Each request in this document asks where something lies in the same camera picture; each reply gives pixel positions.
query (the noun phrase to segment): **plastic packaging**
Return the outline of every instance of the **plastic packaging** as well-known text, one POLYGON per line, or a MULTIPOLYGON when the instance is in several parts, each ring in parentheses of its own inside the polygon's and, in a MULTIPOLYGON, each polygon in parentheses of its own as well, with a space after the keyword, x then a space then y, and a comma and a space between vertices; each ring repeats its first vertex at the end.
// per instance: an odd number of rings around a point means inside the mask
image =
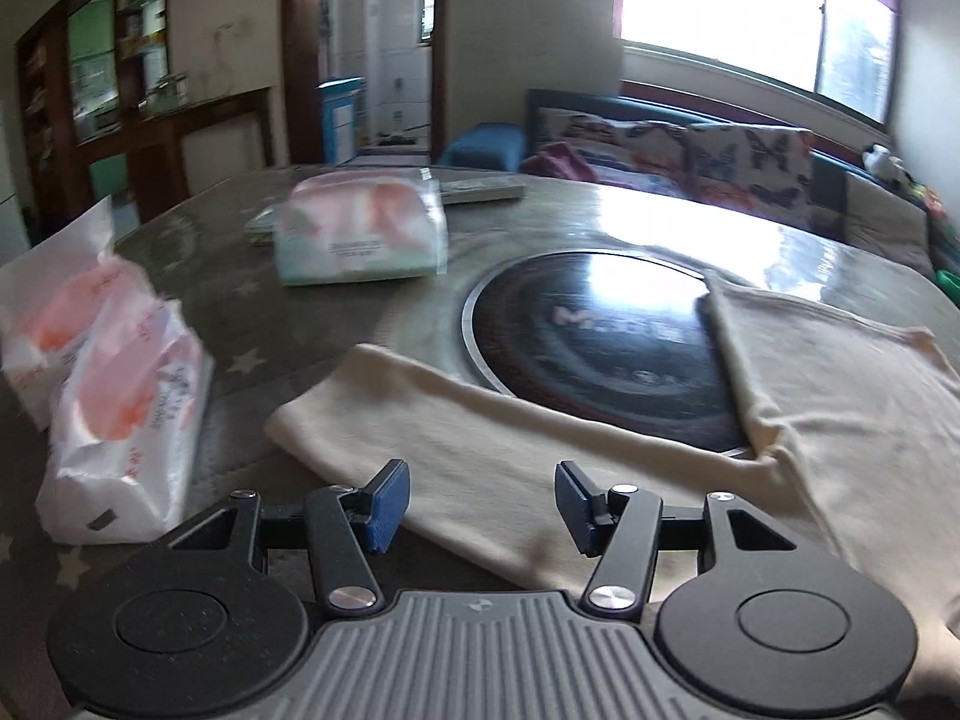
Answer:
POLYGON ((112 255, 109 197, 0 268, 3 372, 41 430, 93 320, 116 290, 150 292, 143 271, 112 255))
POLYGON ((53 409, 37 512, 54 541, 152 541, 179 524, 211 372, 177 301, 104 303, 53 409))
POLYGON ((284 284, 441 274, 446 218, 429 170, 341 170, 302 181, 275 207, 284 284))

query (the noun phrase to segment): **doorway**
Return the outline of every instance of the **doorway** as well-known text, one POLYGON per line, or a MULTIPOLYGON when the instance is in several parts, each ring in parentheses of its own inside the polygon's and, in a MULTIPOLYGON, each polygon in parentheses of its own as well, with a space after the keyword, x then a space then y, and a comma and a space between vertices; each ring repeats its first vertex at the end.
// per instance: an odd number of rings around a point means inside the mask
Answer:
POLYGON ((354 163, 428 164, 435 0, 322 0, 320 79, 359 79, 354 163))

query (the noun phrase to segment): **beige cushion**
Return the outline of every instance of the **beige cushion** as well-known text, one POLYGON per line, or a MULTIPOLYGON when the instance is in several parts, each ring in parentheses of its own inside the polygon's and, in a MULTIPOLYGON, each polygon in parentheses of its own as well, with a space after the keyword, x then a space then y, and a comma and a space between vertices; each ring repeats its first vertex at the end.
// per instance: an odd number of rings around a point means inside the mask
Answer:
POLYGON ((852 172, 847 173, 844 232, 852 247, 933 278, 925 211, 852 172))

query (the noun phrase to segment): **beige garment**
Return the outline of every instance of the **beige garment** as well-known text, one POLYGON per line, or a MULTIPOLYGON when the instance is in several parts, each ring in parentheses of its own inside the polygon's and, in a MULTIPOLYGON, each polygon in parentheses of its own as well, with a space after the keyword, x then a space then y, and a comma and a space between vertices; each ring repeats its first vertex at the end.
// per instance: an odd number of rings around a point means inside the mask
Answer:
MULTIPOLYGON (((670 504, 731 490, 898 594, 922 642, 909 694, 960 697, 944 625, 960 579, 960 380, 925 330, 719 280, 712 301, 755 461, 557 413, 376 346, 350 351, 267 432, 330 482, 360 485, 405 459, 407 527, 531 589, 579 592, 592 570, 556 511, 558 461, 670 504)), ((654 599, 691 575, 661 555, 654 599)))
POLYGON ((904 695, 960 701, 960 377, 926 329, 709 285, 750 443, 913 615, 904 695))

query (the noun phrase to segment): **sofa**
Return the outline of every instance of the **sofa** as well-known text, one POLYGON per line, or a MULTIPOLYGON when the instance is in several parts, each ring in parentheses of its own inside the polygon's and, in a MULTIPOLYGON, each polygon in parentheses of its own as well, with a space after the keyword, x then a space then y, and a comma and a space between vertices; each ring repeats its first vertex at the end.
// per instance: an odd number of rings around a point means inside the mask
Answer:
MULTIPOLYGON (((616 122, 669 122, 681 127, 693 124, 727 124, 723 119, 640 100, 531 89, 526 95, 525 127, 517 124, 478 124, 470 132, 450 143, 440 156, 439 164, 447 167, 519 172, 521 162, 536 150, 541 138, 542 116, 544 110, 549 109, 578 111, 616 122)), ((860 167, 813 151, 808 191, 816 212, 816 221, 810 229, 818 235, 839 242, 846 242, 844 228, 848 210, 848 173, 874 181, 860 167)), ((701 200, 696 194, 688 193, 688 196, 690 199, 701 200)))

